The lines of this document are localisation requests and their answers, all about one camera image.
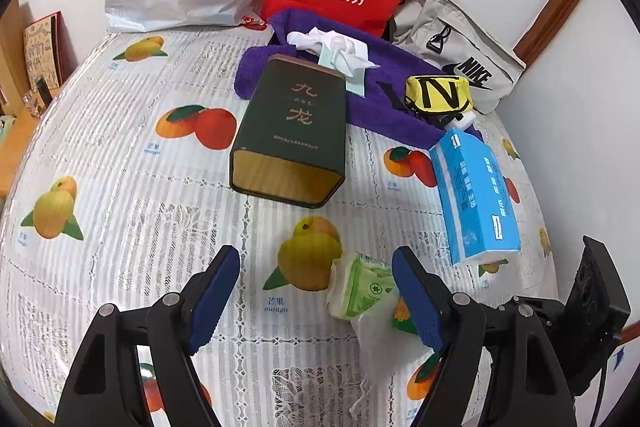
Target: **box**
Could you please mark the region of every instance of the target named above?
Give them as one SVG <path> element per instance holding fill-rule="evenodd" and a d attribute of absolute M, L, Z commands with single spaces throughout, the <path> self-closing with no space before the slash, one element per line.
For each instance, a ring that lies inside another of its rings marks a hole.
<path fill-rule="evenodd" d="M 298 58 L 273 55 L 231 148 L 231 188 L 318 208 L 344 181 L 344 77 Z"/>
<path fill-rule="evenodd" d="M 30 90 L 24 63 L 22 22 L 18 0 L 12 0 L 0 18 L 0 105 L 5 114 L 18 116 L 22 96 Z"/>
<path fill-rule="evenodd" d="M 498 162 L 475 136 L 450 130 L 430 149 L 451 262 L 496 263 L 519 254 L 520 234 Z"/>

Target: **blue gripper pad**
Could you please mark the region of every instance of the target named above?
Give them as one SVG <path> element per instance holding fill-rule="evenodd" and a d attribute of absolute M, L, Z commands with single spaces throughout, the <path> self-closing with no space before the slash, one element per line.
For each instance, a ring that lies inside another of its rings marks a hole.
<path fill-rule="evenodd" d="M 394 252 L 391 270 L 420 340 L 425 346 L 433 347 L 434 352 L 440 355 L 445 347 L 440 312 L 405 256 L 406 250 L 411 252 L 407 247 L 398 248 Z"/>
<path fill-rule="evenodd" d="M 209 344 L 240 275 L 238 250 L 233 247 L 223 248 L 228 248 L 225 258 L 193 310 L 191 336 L 187 345 L 193 353 Z M 222 250 L 218 252 L 218 255 L 224 254 Z"/>

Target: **hi logo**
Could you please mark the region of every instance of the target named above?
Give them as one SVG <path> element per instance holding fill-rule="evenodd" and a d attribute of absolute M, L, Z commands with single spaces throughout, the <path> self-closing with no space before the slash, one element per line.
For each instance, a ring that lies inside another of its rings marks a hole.
<path fill-rule="evenodd" d="M 473 57 L 469 57 L 465 62 L 458 64 L 447 64 L 442 67 L 442 71 L 447 74 L 461 74 L 466 76 L 469 80 L 469 85 L 477 87 L 479 89 L 492 90 L 491 87 L 483 86 L 482 83 L 488 81 L 491 78 L 491 73 L 485 70 L 480 62 Z"/>

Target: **dark green box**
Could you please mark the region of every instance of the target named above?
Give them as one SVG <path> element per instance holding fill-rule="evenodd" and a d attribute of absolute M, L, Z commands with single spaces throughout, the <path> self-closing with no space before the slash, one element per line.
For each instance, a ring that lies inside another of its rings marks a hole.
<path fill-rule="evenodd" d="M 323 206 L 344 181 L 346 104 L 340 73 L 273 55 L 231 147 L 231 188 Z"/>

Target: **black cable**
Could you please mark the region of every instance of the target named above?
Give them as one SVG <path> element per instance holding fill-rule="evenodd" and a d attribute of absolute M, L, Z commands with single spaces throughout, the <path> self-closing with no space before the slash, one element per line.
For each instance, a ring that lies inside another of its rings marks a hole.
<path fill-rule="evenodd" d="M 602 395 L 604 395 L 604 383 L 607 379 L 607 362 L 604 363 L 600 370 L 600 386 L 598 388 L 598 397 L 596 398 L 596 406 L 593 408 L 593 416 L 591 417 L 591 423 L 589 427 L 595 427 L 596 420 L 598 419 L 598 413 L 600 412 L 600 405 L 602 404 Z"/>

